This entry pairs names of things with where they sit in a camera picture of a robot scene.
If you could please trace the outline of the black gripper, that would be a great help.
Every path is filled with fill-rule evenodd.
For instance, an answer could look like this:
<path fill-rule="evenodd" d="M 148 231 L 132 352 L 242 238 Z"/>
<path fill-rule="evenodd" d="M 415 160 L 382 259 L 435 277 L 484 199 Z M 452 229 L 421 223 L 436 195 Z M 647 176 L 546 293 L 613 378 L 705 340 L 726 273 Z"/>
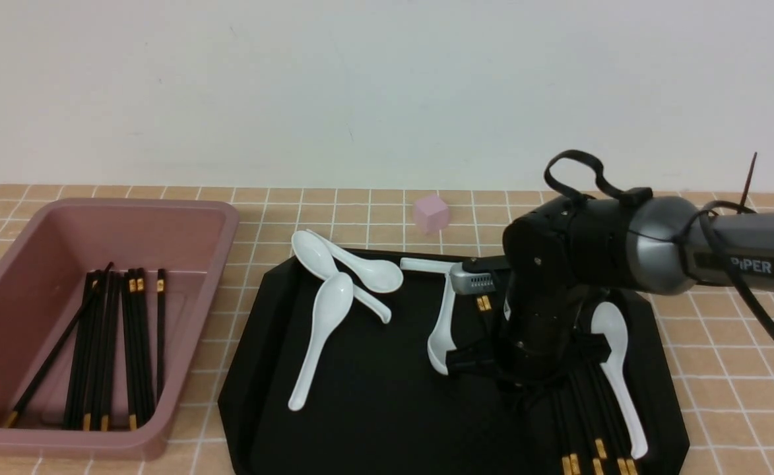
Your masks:
<path fill-rule="evenodd" d="M 529 411 L 565 376 L 610 357 L 606 337 L 581 323 L 606 295 L 584 285 L 537 288 L 511 274 L 505 295 L 490 300 L 486 334 L 446 351 L 447 373 L 492 379 L 499 383 L 502 408 Z"/>

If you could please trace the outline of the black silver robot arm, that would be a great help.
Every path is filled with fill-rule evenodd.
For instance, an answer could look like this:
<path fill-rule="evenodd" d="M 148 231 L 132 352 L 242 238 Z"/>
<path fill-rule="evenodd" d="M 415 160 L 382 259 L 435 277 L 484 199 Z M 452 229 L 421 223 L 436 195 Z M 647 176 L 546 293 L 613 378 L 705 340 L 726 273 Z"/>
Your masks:
<path fill-rule="evenodd" d="M 734 288 L 774 342 L 774 322 L 754 296 L 774 292 L 774 212 L 726 201 L 559 196 L 502 232 L 500 259 L 468 261 L 471 273 L 508 270 L 492 333 L 446 351 L 448 375 L 537 386 L 574 368 L 571 337 L 595 292 L 675 296 L 692 286 Z"/>

